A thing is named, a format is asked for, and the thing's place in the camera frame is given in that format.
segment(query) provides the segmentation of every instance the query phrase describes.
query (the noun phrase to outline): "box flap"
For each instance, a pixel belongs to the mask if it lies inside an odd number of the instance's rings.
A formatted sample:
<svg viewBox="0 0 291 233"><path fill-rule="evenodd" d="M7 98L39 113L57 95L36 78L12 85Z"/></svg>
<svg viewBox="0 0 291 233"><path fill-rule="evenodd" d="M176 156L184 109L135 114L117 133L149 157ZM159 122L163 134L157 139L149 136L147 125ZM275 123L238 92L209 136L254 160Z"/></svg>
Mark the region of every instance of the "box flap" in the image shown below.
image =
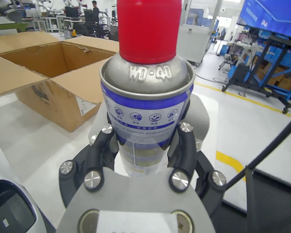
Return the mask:
<svg viewBox="0 0 291 233"><path fill-rule="evenodd" d="M0 54L53 42L59 42L59 40L45 32L23 32L2 35L0 36Z"/></svg>
<svg viewBox="0 0 291 233"><path fill-rule="evenodd" d="M63 42L90 46L104 51L112 51L114 53L117 53L120 50L119 42L89 36L80 36L77 38L64 40Z"/></svg>
<svg viewBox="0 0 291 233"><path fill-rule="evenodd" d="M106 61L98 61L52 80L81 99L97 104L103 101L99 70Z"/></svg>
<svg viewBox="0 0 291 233"><path fill-rule="evenodd" d="M0 95L46 79L35 72L0 57Z"/></svg>

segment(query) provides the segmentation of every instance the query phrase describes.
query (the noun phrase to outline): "silver bolt head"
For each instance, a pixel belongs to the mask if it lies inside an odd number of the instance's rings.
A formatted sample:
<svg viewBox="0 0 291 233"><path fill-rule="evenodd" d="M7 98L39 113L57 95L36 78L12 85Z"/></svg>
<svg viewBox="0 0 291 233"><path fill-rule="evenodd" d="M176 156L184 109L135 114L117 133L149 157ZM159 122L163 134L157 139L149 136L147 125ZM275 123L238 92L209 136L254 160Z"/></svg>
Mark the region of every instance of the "silver bolt head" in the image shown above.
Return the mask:
<svg viewBox="0 0 291 233"><path fill-rule="evenodd" d="M96 188L101 181L100 173L97 171L90 171L85 177L84 177L84 186L88 190L92 190Z"/></svg>
<svg viewBox="0 0 291 233"><path fill-rule="evenodd" d="M202 149L202 142L199 139L195 138L195 144L196 144L196 152L201 151L201 149Z"/></svg>
<svg viewBox="0 0 291 233"><path fill-rule="evenodd" d="M188 132L191 132L193 130L193 127L189 123L183 122L180 124L180 129L181 129L181 131L188 133Z"/></svg>
<svg viewBox="0 0 291 233"><path fill-rule="evenodd" d="M183 172L175 172L171 177L172 184L178 189L178 190L185 190L188 185L190 184L189 179Z"/></svg>
<svg viewBox="0 0 291 233"><path fill-rule="evenodd" d="M97 136L96 136L96 135L93 135L93 136L90 138L89 144L90 144L90 145L94 144L94 142L95 142L96 139L97 139Z"/></svg>
<svg viewBox="0 0 291 233"><path fill-rule="evenodd" d="M113 130L113 127L111 124L107 124L101 130L104 134L110 134Z"/></svg>
<svg viewBox="0 0 291 233"><path fill-rule="evenodd" d="M219 171L214 171L212 173L212 181L217 185L217 186L224 186L226 184L226 177L222 172Z"/></svg>
<svg viewBox="0 0 291 233"><path fill-rule="evenodd" d="M66 161L61 164L59 171L61 174L67 175L69 172L71 172L72 168L73 168L73 162Z"/></svg>

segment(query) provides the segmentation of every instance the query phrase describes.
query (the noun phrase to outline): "barcode sticker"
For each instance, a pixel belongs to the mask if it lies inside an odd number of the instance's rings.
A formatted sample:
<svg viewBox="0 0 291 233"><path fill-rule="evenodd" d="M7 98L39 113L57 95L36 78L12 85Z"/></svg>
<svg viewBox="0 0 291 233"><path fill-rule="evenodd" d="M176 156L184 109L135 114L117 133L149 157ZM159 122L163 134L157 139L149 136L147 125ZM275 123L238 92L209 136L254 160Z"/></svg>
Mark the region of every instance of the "barcode sticker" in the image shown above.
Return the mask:
<svg viewBox="0 0 291 233"><path fill-rule="evenodd" d="M80 99L77 96L76 99L82 116L97 106L96 104Z"/></svg>
<svg viewBox="0 0 291 233"><path fill-rule="evenodd" d="M176 214L100 211L96 232L178 233L178 222Z"/></svg>

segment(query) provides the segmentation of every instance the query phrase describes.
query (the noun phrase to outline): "black cable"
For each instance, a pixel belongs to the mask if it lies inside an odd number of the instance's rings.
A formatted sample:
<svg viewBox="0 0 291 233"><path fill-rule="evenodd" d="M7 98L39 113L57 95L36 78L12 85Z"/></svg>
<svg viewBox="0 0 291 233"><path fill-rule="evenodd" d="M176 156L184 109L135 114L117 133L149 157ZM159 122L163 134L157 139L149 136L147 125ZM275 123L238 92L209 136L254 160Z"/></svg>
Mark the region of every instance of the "black cable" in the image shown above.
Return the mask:
<svg viewBox="0 0 291 233"><path fill-rule="evenodd" d="M226 82L226 80L222 80L222 79L220 79L220 78L216 78L216 77L214 77L212 80L210 80L210 79L203 78L203 77L201 77L201 76L199 76L199 75L197 75L197 74L195 74L195 75L196 75L197 77L203 79L203 80L206 80L206 81L209 81L209 82L213 82L213 83L225 84L225 82Z"/></svg>
<svg viewBox="0 0 291 233"><path fill-rule="evenodd" d="M242 171L237 174L233 179L227 183L226 189L228 190L238 181L240 181L245 176L246 169L253 170L258 166L270 153L272 153L285 139L291 134L291 121L287 126L281 131L280 134L254 159L248 164Z"/></svg>

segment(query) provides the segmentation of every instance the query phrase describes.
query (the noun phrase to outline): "gray metal plate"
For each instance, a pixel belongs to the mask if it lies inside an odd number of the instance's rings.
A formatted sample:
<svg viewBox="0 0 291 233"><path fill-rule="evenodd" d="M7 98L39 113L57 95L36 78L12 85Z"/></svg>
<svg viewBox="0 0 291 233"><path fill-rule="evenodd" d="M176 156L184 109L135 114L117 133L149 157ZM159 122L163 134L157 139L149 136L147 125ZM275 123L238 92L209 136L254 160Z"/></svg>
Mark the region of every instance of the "gray metal plate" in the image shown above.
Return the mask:
<svg viewBox="0 0 291 233"><path fill-rule="evenodd" d="M82 214L90 209L125 212L171 213L185 211L195 232L215 233L212 222L194 189L176 193L169 187L173 168L141 178L119 175L104 167L105 183L100 191L88 192L83 185L71 200L57 233L76 233Z"/></svg>

